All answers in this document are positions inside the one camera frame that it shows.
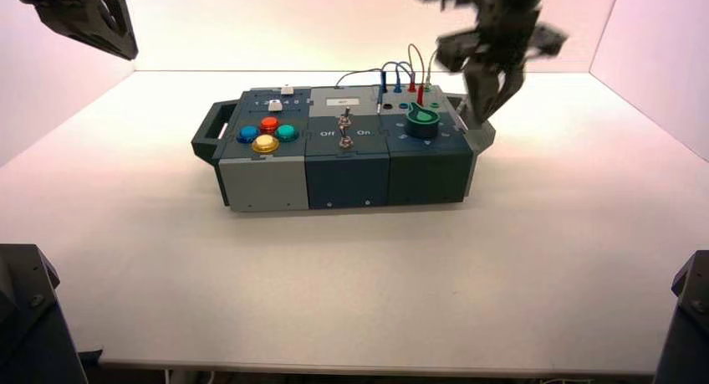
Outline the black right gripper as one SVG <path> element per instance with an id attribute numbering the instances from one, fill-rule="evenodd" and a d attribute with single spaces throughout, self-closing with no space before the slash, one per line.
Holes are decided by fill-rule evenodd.
<path id="1" fill-rule="evenodd" d="M 464 72 L 478 121 L 488 120 L 521 89 L 522 67 L 529 59 L 554 58 L 569 39 L 563 30 L 539 20 L 541 0 L 439 1 L 442 9 L 451 2 L 476 12 L 473 28 L 437 39 L 436 61 L 450 72 L 461 72 L 466 64 L 484 68 Z M 500 89 L 497 75 L 490 70 L 504 71 Z"/>

